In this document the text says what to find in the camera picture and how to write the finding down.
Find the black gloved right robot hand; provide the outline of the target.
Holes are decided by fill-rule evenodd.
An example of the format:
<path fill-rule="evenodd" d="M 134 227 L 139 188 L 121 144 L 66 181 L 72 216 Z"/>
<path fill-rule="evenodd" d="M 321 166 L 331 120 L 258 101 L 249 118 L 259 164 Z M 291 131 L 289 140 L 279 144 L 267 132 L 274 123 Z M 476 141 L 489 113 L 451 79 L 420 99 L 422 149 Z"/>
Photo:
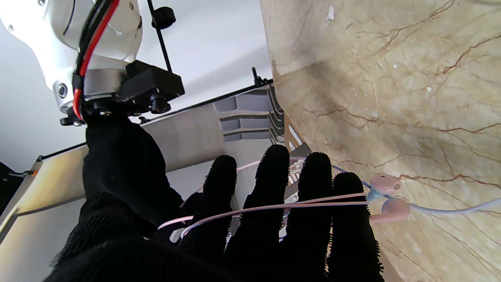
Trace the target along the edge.
<path fill-rule="evenodd" d="M 126 117 L 90 117 L 86 123 L 86 198 L 110 194 L 155 226 L 185 216 L 183 199 L 170 186 L 162 152 L 148 132 Z"/>

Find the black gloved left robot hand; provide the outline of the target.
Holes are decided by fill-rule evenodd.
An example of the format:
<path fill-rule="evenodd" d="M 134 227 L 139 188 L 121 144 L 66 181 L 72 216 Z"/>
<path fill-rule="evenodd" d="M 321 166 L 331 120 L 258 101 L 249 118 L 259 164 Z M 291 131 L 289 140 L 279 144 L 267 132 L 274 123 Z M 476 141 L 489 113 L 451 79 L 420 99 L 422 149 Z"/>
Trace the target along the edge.
<path fill-rule="evenodd" d="M 283 203 L 289 153 L 270 146 L 244 208 Z M 218 157 L 204 183 L 195 222 L 231 210 L 236 161 Z M 329 157 L 311 152 L 299 175 L 299 201 L 362 193 L 352 172 L 332 177 Z M 191 229 L 177 244 L 168 228 L 143 235 L 135 214 L 109 193 L 89 199 L 44 282 L 384 282 L 367 204 L 244 213 L 227 243 L 231 218 Z"/>

